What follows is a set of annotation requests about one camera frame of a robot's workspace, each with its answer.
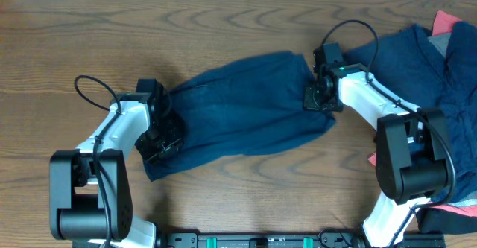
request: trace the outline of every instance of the pink fabric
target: pink fabric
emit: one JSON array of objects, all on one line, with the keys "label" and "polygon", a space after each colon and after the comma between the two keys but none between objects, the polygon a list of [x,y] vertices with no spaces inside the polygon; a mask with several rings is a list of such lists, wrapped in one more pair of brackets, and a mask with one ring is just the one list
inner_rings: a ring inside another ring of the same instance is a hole
[{"label": "pink fabric", "polygon": [[450,14],[444,13],[442,10],[437,12],[432,26],[432,36],[441,35],[452,32],[452,28],[456,22],[462,21]]},{"label": "pink fabric", "polygon": [[[373,153],[373,155],[369,156],[367,160],[371,162],[372,165],[376,166],[376,152]],[[468,217],[477,217],[477,206],[454,207],[454,206],[444,205],[444,206],[437,206],[434,208],[442,209],[444,211],[453,212],[460,215],[465,215]]]}]

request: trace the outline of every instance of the blue towel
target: blue towel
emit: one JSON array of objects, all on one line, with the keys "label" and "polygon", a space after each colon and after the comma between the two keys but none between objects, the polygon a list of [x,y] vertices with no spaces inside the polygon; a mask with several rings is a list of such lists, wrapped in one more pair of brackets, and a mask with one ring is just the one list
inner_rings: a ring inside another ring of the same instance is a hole
[{"label": "blue towel", "polygon": [[289,51],[252,57],[207,71],[171,91],[186,122],[176,156],[145,162],[151,181],[221,156],[267,155],[298,147],[335,123],[332,113],[303,110],[314,81],[302,55]]},{"label": "blue towel", "polygon": [[[431,31],[414,25],[379,41],[370,69],[376,79],[406,101],[422,108],[439,107],[446,116],[457,187],[452,202],[477,191],[477,28],[454,25],[444,58],[427,37]],[[348,63],[367,65],[371,43],[345,54]],[[445,197],[443,191],[434,201]]]}]

